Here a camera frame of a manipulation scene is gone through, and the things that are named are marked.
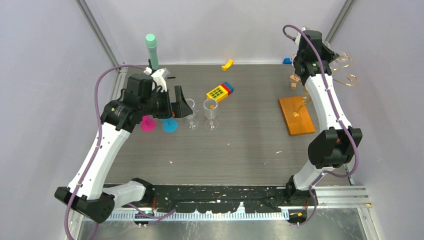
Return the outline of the pink plastic wine glass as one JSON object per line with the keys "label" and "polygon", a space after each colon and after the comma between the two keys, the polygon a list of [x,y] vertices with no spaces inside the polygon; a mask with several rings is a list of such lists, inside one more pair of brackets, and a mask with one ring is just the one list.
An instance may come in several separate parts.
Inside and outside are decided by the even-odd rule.
{"label": "pink plastic wine glass", "polygon": [[143,116],[140,123],[140,128],[143,132],[152,132],[156,128],[156,121],[151,115]]}

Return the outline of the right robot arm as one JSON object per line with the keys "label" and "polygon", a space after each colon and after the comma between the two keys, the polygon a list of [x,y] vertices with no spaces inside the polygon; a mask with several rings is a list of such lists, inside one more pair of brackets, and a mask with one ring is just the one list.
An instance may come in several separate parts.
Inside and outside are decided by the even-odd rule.
{"label": "right robot arm", "polygon": [[334,175],[334,169],[359,159],[363,133],[352,127],[339,103],[330,67],[339,55],[324,44],[322,33],[303,27],[289,39],[298,47],[293,59],[294,73],[311,97],[320,128],[319,135],[308,146],[308,161],[285,186],[287,202],[299,205],[311,196],[321,178]]}

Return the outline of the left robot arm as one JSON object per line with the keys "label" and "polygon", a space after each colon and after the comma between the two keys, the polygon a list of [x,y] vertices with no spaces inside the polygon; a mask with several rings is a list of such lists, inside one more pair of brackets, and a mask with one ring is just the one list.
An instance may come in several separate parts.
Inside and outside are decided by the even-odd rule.
{"label": "left robot arm", "polygon": [[130,76],[120,98],[105,105],[100,130],[80,170],[68,186],[57,188],[55,198],[98,224],[115,208],[135,202],[148,207],[154,199],[151,183],[140,178],[113,187],[104,183],[119,150],[143,117],[185,118],[193,113],[182,87],[176,85],[174,92],[172,102],[158,77]]}

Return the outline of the blue plastic wine glass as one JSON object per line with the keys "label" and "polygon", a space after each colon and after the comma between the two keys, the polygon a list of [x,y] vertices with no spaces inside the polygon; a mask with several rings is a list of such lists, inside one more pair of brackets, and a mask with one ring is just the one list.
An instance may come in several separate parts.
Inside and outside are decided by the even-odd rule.
{"label": "blue plastic wine glass", "polygon": [[178,123],[173,118],[162,119],[162,129],[166,133],[173,133],[178,128]]}

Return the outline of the clear wine glass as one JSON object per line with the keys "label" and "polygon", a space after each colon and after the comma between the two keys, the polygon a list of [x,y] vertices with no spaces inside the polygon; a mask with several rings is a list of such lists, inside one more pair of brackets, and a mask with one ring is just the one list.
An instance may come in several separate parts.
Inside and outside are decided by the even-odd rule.
{"label": "clear wine glass", "polygon": [[193,99],[187,98],[186,102],[190,109],[192,110],[192,114],[186,116],[186,121],[184,125],[189,130],[195,130],[199,126],[199,121],[196,119],[197,109],[196,109],[196,103]]}
{"label": "clear wine glass", "polygon": [[205,127],[208,130],[216,130],[219,126],[218,102],[215,99],[208,98],[203,102],[204,116],[206,117]]}
{"label": "clear wine glass", "polygon": [[342,68],[350,63],[349,57],[345,52],[336,52],[335,59],[329,64],[332,69]]}

